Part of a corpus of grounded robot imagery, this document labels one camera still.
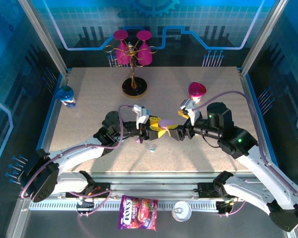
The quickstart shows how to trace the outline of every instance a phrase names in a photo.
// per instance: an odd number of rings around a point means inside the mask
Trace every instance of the purple candy package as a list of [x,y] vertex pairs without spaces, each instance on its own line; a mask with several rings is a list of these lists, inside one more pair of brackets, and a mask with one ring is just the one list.
[[123,195],[118,229],[151,229],[155,231],[158,200]]

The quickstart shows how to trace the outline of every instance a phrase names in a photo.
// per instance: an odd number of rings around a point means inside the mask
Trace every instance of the yellow object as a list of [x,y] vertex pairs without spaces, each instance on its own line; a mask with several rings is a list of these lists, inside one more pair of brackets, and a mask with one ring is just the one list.
[[155,126],[155,127],[159,127],[159,121],[161,119],[160,118],[156,118],[156,117],[150,117],[149,121],[150,121],[150,125]]
[[150,129],[158,132],[158,138],[162,137],[166,130],[159,127],[160,118],[150,117]]
[[186,119],[189,119],[190,117],[188,115],[184,115],[181,110],[178,111],[178,114]]
[[158,132],[158,138],[162,137],[166,132],[165,129],[152,125],[150,126],[150,129]]
[[169,130],[176,129],[177,127],[178,127],[178,125],[168,125],[168,126],[167,126],[167,130],[168,130],[169,136],[171,136],[171,134],[170,134],[170,131],[169,131]]

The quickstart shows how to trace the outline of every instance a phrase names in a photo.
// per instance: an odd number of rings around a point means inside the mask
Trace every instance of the black round base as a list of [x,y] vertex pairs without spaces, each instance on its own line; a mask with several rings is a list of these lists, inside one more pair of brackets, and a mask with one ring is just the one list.
[[131,78],[127,78],[123,83],[123,91],[127,97],[139,98],[142,97],[147,91],[147,83],[144,79],[135,77],[137,88],[132,88]]

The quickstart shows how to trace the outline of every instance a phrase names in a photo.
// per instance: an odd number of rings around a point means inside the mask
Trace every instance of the pink wine glass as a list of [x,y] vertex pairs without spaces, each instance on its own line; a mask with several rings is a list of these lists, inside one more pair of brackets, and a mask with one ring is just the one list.
[[124,30],[119,30],[114,32],[114,38],[120,41],[117,47],[116,57],[119,64],[130,63],[130,56],[126,54],[128,52],[128,47],[126,46],[124,39],[128,37],[128,32]]
[[141,65],[148,65],[152,62],[152,54],[150,47],[146,44],[146,41],[151,38],[150,31],[140,31],[137,33],[137,38],[143,41],[143,45],[138,49],[138,62]]

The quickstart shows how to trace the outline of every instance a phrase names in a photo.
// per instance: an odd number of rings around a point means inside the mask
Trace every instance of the pink object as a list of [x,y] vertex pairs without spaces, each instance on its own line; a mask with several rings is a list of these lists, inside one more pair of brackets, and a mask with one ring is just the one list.
[[152,37],[150,31],[140,31],[137,33],[137,38],[141,41],[147,41]]
[[128,32],[127,31],[124,31],[124,30],[119,30],[119,31],[115,31],[114,32],[114,38],[116,40],[124,40],[128,37]]
[[116,51],[116,57],[117,62],[119,64],[128,64],[130,63],[130,56],[126,55],[126,52],[128,52],[128,47],[126,46],[124,39],[128,37],[128,32],[124,30],[119,30],[114,32],[114,38],[116,40],[120,40],[120,44],[117,47]]
[[141,65],[149,65],[152,62],[152,54],[150,47],[146,44],[146,40],[152,37],[150,31],[140,31],[137,33],[137,38],[143,41],[143,45],[138,50],[138,62]]
[[198,103],[201,100],[202,96],[206,94],[206,92],[206,87],[201,83],[193,82],[189,86],[190,98],[195,103]]
[[167,120],[167,119],[161,119],[159,121],[159,127],[167,130],[167,126],[169,125],[175,125],[175,123],[172,120]]

